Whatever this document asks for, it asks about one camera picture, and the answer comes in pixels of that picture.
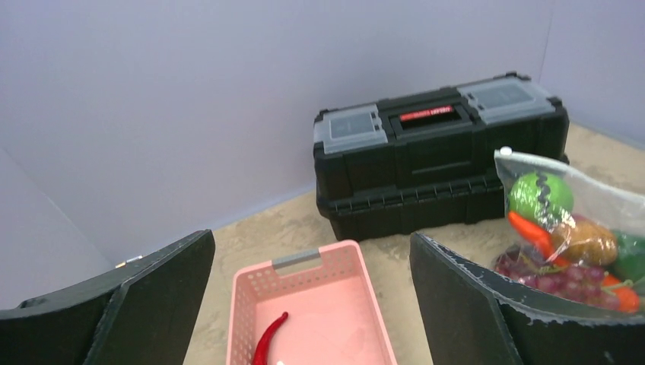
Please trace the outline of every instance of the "table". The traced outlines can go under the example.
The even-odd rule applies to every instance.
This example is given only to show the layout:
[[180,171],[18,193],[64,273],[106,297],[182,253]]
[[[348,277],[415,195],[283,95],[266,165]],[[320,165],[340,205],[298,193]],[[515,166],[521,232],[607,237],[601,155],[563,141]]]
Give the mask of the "table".
[[[591,177],[645,194],[645,151],[572,125],[566,152],[571,165]],[[480,265],[489,265],[513,239],[505,220],[421,232]],[[186,365],[225,363],[230,292],[238,269],[335,242],[329,222],[316,209],[315,192],[216,230],[214,236],[218,248]],[[367,240],[361,249],[399,365],[432,364],[410,276],[409,236]]]

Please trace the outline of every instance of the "toolbox lid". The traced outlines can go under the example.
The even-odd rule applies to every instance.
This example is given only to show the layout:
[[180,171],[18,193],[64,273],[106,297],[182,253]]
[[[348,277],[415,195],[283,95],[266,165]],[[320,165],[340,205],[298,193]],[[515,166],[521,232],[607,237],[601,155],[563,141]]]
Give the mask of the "toolbox lid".
[[498,78],[457,87],[486,124],[553,113],[552,97],[530,80]]
[[326,113],[313,124],[313,143],[325,154],[387,143],[376,104]]

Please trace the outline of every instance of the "pink plastic bin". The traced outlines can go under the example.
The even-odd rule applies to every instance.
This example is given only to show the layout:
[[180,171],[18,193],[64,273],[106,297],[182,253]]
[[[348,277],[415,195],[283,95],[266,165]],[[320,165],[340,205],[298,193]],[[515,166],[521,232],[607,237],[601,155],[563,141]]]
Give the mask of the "pink plastic bin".
[[[283,273],[314,260],[319,265]],[[238,271],[230,308],[227,365],[251,365],[262,333],[285,311],[289,318],[273,338],[269,364],[396,365],[355,241]]]

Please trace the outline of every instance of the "clear plastic bag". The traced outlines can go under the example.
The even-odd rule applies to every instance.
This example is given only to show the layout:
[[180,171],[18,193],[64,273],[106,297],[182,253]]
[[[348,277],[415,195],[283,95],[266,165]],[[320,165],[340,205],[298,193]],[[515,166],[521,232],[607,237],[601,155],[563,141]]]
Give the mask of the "clear plastic bag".
[[634,313],[645,303],[645,196],[560,161],[495,151],[506,217],[521,237],[493,263],[522,284]]

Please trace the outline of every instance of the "basket handle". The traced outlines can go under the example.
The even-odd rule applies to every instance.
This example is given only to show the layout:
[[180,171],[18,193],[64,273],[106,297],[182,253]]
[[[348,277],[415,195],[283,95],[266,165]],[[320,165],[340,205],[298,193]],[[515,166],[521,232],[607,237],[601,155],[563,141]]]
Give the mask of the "basket handle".
[[300,264],[301,262],[318,259],[319,257],[320,251],[318,251],[318,249],[309,249],[307,251],[275,259],[271,261],[271,264],[273,265],[273,269],[277,270],[279,268],[286,268],[287,266]]

